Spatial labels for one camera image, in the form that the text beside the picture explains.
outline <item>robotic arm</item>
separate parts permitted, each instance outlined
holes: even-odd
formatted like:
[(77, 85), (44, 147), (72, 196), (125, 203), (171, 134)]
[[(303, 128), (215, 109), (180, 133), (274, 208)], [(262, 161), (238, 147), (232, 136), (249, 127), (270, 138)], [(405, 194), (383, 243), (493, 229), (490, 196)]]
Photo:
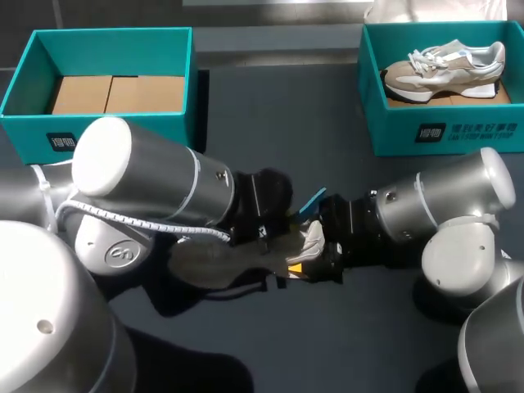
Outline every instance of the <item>robotic arm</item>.
[[(155, 231), (177, 235), (175, 250), (184, 258), (190, 259), (184, 254), (187, 239), (205, 237), (218, 241), (211, 244), (221, 250), (227, 243), (237, 256), (257, 255), (277, 273), (281, 270), (267, 260), (284, 263), (281, 274), (299, 278), (340, 273), (344, 265), (366, 264), (373, 255), (389, 258), (423, 242), (422, 268), (438, 291), (464, 308), (489, 299), (471, 314), (459, 340), (470, 391), (495, 391), (501, 384), (522, 390), (523, 281), (518, 278), (524, 269), (497, 247), (495, 217), (513, 206), (515, 191), (493, 149), (356, 201), (323, 198), (304, 235), (290, 230), (296, 223), (288, 214), (292, 189), (285, 175), (272, 169), (233, 172), (117, 118), (91, 124), (72, 163), (3, 171), (0, 183), (2, 220), (48, 229), (0, 222), (6, 257), (15, 262), (3, 265), (0, 281), (9, 280), (0, 285), (0, 301), (22, 291), (14, 297), (24, 302), (0, 307), (13, 331), (2, 342), (0, 391), (133, 390), (129, 339), (81, 265), (102, 276), (136, 269), (151, 251)], [(76, 255), (51, 234), (58, 228), (65, 229)], [(20, 253), (20, 239), (31, 243), (28, 253)], [(29, 297), (27, 286), (20, 285), (27, 280)], [(90, 368), (72, 355), (86, 342)], [(79, 378), (65, 375), (64, 364)]]
[[(496, 247), (495, 215), (516, 198), (509, 172), (491, 148), (356, 201), (325, 197), (310, 217), (320, 229), (306, 229), (302, 237), (290, 235), (292, 188), (284, 174), (233, 172), (115, 117), (85, 130), (71, 163), (4, 171), (0, 181), (6, 184), (2, 219), (54, 228), (56, 211), (66, 240), (98, 275), (136, 269), (153, 247), (154, 231), (182, 240), (216, 237), (237, 252), (256, 254), (261, 265), (279, 274), (289, 268), (307, 278), (330, 278), (344, 266), (387, 260), (433, 236), (422, 253), (424, 273), (463, 307), (479, 305), (524, 273)], [(249, 246), (252, 242), (258, 246)], [(284, 251), (286, 243), (291, 249)], [(312, 244), (318, 253), (294, 260)], [(267, 263), (272, 258), (283, 268)]]

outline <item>teal box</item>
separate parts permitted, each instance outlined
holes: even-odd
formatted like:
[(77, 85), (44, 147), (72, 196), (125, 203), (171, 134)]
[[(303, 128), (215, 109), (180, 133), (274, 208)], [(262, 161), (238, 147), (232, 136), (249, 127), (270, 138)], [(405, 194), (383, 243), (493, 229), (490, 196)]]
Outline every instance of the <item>teal box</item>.
[(25, 164), (68, 160), (47, 135), (80, 138), (105, 114), (46, 115), (56, 79), (81, 75), (185, 77), (182, 112), (111, 114), (186, 146), (197, 116), (197, 63), (191, 28), (35, 30), (0, 106), (0, 122)]
[[(454, 39), (470, 47), (487, 47), (495, 41), (505, 45), (502, 81), (512, 104), (389, 107), (380, 70), (408, 60), (415, 49)], [(365, 25), (358, 74), (377, 156), (459, 154), (486, 146), (500, 152), (524, 151), (524, 32), (516, 21)], [(434, 138), (420, 138), (428, 133)]]

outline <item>shoe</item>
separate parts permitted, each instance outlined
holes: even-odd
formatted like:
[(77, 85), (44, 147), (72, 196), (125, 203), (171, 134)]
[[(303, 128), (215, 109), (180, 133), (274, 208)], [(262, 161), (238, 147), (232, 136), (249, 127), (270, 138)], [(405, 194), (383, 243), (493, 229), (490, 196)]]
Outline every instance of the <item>shoe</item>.
[(439, 92), (492, 98), (505, 61), (506, 50), (500, 42), (467, 47), (455, 39), (441, 47), (410, 53), (408, 61), (387, 67), (382, 78), (386, 90), (402, 101), (428, 102)]

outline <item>silver robot arm segment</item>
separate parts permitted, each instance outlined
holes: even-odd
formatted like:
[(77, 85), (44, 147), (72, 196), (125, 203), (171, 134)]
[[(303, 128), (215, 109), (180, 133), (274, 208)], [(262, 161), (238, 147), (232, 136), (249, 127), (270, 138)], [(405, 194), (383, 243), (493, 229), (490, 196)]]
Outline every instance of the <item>silver robot arm segment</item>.
[(434, 233), (465, 215), (496, 215), (515, 204), (515, 188), (499, 153), (484, 147), (377, 191), (377, 217), (395, 242)]

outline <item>dark gray table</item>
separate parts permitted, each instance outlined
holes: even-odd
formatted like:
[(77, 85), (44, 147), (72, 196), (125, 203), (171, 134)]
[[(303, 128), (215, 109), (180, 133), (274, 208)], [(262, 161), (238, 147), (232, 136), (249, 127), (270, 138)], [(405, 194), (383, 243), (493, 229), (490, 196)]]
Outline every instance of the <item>dark gray table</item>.
[[(212, 70), (206, 154), (232, 169), (273, 166), (290, 174), (295, 207), (320, 186), (356, 198), (446, 159), (373, 155), (356, 65)], [(0, 159), (4, 166), (14, 160), (8, 153)], [(524, 195), (524, 156), (504, 159), (517, 195)], [(502, 247), (513, 256), (524, 255), (522, 219), (522, 203), (501, 217)], [(202, 300), (173, 318), (162, 318), (141, 287), (111, 307), (147, 334), (138, 344), (151, 357), (146, 368), (162, 368), (177, 387), (157, 381), (164, 388), (151, 393), (405, 393), (415, 391), (425, 371), (454, 357), (459, 334), (457, 326), (417, 310), (412, 291), (419, 276), (417, 269), (361, 268), (346, 271), (343, 285), (291, 282), (285, 289), (269, 279), (266, 292)]]

